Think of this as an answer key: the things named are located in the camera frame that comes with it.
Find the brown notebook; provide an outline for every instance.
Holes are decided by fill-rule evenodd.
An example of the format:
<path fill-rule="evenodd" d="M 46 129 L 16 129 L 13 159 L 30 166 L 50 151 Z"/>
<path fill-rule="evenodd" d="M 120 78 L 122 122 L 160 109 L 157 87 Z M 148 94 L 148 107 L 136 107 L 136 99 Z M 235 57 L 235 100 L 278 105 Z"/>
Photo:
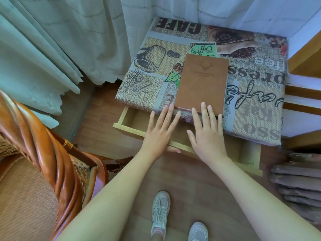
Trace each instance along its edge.
<path fill-rule="evenodd" d="M 175 107 L 201 112 L 201 103 L 211 105 L 215 116 L 223 114 L 229 60 L 187 54 L 176 95 Z"/>

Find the rattan chair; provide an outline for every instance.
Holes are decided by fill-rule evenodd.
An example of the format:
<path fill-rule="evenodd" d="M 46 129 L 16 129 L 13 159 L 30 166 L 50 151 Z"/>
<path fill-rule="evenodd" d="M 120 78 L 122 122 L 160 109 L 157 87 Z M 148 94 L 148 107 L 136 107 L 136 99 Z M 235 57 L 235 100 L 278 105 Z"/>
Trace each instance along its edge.
<path fill-rule="evenodd" d="M 132 157 L 80 152 L 0 91 L 0 240 L 54 240 Z"/>

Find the brown cushion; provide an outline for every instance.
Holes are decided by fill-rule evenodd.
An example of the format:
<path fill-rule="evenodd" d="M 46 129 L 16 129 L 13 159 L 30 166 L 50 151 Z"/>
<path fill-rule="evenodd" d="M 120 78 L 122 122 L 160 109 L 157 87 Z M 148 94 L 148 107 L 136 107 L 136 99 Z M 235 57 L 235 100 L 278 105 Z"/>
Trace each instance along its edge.
<path fill-rule="evenodd" d="M 48 240 L 57 212 L 54 190 L 27 159 L 13 164 L 0 180 L 1 241 Z"/>

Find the white sneaker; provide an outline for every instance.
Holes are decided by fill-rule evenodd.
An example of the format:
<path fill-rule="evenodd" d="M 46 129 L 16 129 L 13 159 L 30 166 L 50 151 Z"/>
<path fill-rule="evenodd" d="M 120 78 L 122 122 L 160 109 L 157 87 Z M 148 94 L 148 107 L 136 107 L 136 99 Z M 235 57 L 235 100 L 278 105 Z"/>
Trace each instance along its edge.
<path fill-rule="evenodd" d="M 153 222 L 151 226 L 151 236 L 155 233 L 162 233 L 163 240 L 166 235 L 167 215 L 171 207 L 170 195 L 165 191 L 156 194 L 153 203 Z"/>
<path fill-rule="evenodd" d="M 188 241 L 208 241 L 208 231 L 206 226 L 197 221 L 189 230 Z"/>

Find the wooden drawer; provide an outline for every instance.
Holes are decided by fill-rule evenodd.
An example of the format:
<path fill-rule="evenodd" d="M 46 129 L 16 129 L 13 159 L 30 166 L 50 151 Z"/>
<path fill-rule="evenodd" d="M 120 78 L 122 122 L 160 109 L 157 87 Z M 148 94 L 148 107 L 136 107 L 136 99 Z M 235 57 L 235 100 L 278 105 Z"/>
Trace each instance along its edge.
<path fill-rule="evenodd" d="M 143 140 L 147 130 L 149 117 L 149 112 L 125 107 L 118 122 L 114 123 L 113 127 L 119 130 L 122 134 Z M 173 132 L 169 145 L 180 149 L 182 154 L 199 159 L 188 139 L 186 133 L 187 129 L 190 129 L 195 133 L 194 125 L 179 121 L 175 131 Z M 248 173 L 258 176 L 263 175 L 263 172 L 259 169 L 261 156 L 260 144 L 233 137 L 228 134 L 224 134 L 224 141 L 227 155 L 235 162 L 236 165 Z"/>

